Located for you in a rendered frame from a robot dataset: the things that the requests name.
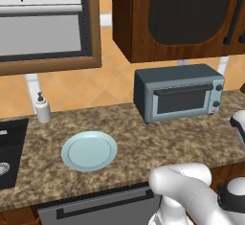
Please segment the grey dishwasher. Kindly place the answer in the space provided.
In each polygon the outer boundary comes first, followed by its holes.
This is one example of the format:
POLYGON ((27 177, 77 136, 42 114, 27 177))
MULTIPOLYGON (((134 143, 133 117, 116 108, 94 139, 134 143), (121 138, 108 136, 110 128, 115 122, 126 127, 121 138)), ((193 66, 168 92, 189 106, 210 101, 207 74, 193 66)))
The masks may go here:
POLYGON ((147 225, 161 196, 147 182, 36 206, 42 225, 147 225))

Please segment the white soap dispenser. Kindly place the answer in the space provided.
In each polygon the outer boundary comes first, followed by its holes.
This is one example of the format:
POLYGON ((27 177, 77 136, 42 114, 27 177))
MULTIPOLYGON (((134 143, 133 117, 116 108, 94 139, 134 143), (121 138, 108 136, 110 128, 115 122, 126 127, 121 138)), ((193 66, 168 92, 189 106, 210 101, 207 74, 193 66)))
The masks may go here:
POLYGON ((42 124, 46 124, 51 120, 50 105, 46 99, 42 96, 42 92, 37 93, 37 100, 35 102, 35 111, 38 121, 42 124))

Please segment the brown wood base cupboard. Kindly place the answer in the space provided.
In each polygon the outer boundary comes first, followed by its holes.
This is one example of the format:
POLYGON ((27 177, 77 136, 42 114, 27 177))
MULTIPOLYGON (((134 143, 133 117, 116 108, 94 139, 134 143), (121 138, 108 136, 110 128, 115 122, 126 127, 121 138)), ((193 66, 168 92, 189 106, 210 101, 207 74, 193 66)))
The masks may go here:
POLYGON ((0 212, 0 225, 42 225, 34 206, 0 212))
POLYGON ((245 162, 230 164, 222 167, 211 168, 211 188, 218 191, 218 187, 236 177, 245 177, 245 162))

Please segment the wood-framed window with blinds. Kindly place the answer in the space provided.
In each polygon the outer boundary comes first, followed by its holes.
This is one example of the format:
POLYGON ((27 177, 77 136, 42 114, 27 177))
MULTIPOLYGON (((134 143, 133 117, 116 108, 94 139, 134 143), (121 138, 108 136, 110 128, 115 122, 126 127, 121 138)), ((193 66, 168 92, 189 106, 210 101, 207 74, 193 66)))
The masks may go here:
POLYGON ((0 0, 0 76, 100 66, 99 0, 0 0))

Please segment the black sink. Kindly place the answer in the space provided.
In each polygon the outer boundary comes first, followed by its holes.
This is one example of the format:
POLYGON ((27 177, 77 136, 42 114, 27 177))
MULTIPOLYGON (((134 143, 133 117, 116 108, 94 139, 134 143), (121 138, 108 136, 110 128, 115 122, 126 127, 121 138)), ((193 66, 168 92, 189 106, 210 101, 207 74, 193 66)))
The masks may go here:
POLYGON ((15 187, 28 122, 0 122, 0 190, 15 187))

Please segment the grey toaster oven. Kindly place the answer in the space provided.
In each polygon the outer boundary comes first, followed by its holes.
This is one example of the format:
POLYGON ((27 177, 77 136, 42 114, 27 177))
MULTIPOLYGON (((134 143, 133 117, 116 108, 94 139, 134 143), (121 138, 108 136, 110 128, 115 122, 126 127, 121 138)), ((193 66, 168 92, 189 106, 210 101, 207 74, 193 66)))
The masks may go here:
POLYGON ((134 74, 133 101, 146 124, 214 114, 219 111, 220 105, 213 107, 212 104, 214 101, 219 101, 221 104, 223 92, 223 89, 216 91, 215 87, 218 84, 222 84, 224 87, 224 82, 224 77, 207 64, 140 69, 136 70, 134 74), (213 89, 206 93, 203 108, 157 113, 158 100, 153 95, 154 90, 207 83, 211 83, 213 89))

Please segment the toaster oven glass door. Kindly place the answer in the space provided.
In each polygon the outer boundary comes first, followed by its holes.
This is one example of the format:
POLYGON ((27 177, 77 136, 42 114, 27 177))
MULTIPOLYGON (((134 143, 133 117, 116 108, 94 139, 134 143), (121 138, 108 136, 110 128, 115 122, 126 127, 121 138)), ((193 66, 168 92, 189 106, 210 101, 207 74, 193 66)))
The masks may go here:
POLYGON ((203 108, 205 105, 206 93, 210 91, 192 92, 165 96, 156 96, 157 113, 170 113, 203 108))

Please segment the light blue plate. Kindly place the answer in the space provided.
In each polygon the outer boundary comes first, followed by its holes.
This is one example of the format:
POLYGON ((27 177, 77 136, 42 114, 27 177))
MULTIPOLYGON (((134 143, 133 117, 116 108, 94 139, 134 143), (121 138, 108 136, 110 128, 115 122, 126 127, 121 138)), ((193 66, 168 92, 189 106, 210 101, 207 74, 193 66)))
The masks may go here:
POLYGON ((117 143, 100 131, 84 131, 68 139, 62 147, 61 159, 70 169, 89 172, 110 165, 117 155, 117 143))

